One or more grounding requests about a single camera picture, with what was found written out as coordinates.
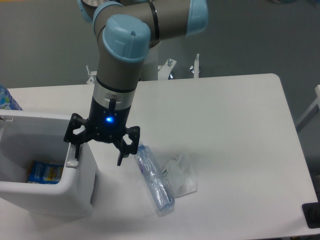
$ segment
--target plastic water bottle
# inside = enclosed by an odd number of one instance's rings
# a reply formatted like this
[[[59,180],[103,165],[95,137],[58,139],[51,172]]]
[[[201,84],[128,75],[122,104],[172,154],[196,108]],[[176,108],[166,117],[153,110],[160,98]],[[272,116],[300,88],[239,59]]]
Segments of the plastic water bottle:
[[[22,110],[8,89],[0,85],[0,109]]]
[[[175,205],[175,199],[150,148],[140,143],[134,158],[138,163],[158,210],[164,212],[172,209]]]

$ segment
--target clear plastic bag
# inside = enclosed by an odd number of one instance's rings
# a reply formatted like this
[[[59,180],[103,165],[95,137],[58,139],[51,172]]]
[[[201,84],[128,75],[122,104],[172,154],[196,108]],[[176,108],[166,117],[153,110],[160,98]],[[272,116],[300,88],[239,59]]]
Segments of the clear plastic bag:
[[[195,193],[198,190],[198,180],[186,152],[176,155],[163,167],[162,174],[169,183],[175,198]]]

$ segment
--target white table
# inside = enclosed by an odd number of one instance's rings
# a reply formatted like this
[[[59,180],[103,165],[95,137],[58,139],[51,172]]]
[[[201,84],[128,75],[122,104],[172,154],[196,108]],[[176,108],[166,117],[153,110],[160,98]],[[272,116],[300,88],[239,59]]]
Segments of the white table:
[[[92,85],[11,89],[29,111],[87,117]],[[140,82],[127,126],[159,159],[188,150],[198,192],[157,214],[135,160],[90,142],[101,178],[85,218],[30,214],[0,199],[0,238],[25,240],[245,240],[320,233],[302,204],[316,194],[274,74]]]

